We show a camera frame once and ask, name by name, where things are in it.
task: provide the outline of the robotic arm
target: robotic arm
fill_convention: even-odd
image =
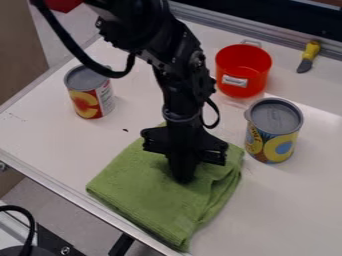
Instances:
[[[219,123],[219,110],[210,100],[215,80],[209,75],[200,42],[170,12],[167,0],[85,0],[99,14],[96,26],[104,40],[129,52],[125,71],[114,72],[90,59],[59,25],[43,0],[35,4],[66,47],[88,68],[120,78],[128,74],[135,56],[152,65],[163,92],[166,127],[144,129],[144,150],[164,154],[174,178],[190,182],[201,162],[224,165],[228,144],[205,129]],[[218,114],[206,125],[205,103]]]

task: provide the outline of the utility knife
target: utility knife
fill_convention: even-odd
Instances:
[[[302,62],[297,68],[297,73],[308,72],[312,68],[312,62],[320,50],[321,44],[318,41],[308,43],[302,55]]]

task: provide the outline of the green towel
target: green towel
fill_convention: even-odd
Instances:
[[[244,151],[230,144],[226,166],[201,163],[188,185],[176,183],[164,155],[128,146],[88,185],[87,191],[115,212],[187,251],[193,233],[225,205],[240,180]]]

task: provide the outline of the tin can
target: tin can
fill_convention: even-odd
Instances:
[[[293,154],[304,121],[297,106],[287,100],[265,98],[255,102],[245,118],[245,146],[251,156],[263,163],[279,163]]]
[[[81,65],[66,74],[64,83],[79,116],[96,119],[114,109],[114,96],[109,78]]]

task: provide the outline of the black cable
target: black cable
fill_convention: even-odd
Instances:
[[[216,119],[216,121],[215,121],[213,124],[208,125],[208,124],[206,124],[206,123],[204,122],[203,113],[202,113],[202,114],[201,114],[201,122],[202,122],[202,124],[203,124],[203,126],[204,126],[205,128],[207,128],[207,129],[214,129],[214,128],[220,123],[220,120],[221,120],[220,110],[219,110],[219,108],[216,106],[216,104],[215,104],[210,98],[207,100],[207,103],[208,103],[208,105],[209,105],[210,107],[213,108],[213,110],[214,110],[215,113],[217,114],[217,119]]]
[[[126,69],[124,71],[112,71],[109,68],[97,63],[91,59],[83,49],[75,42],[75,40],[69,35],[69,33],[62,27],[50,9],[47,7],[45,0],[32,0],[31,1],[40,13],[45,17],[51,28],[58,35],[65,47],[87,68],[94,72],[110,77],[110,78],[122,78],[127,75],[133,68],[135,63],[135,54],[130,53],[127,58]]]
[[[32,214],[28,210],[21,208],[19,206],[15,206],[15,205],[0,206],[0,212],[7,212],[7,211],[20,212],[21,214],[25,215],[26,218],[29,220],[30,231],[25,241],[25,244],[23,246],[23,249],[21,250],[18,256],[30,256],[31,250],[32,250],[32,242],[34,238],[34,231],[35,231],[35,226],[36,226],[36,223],[34,221]]]

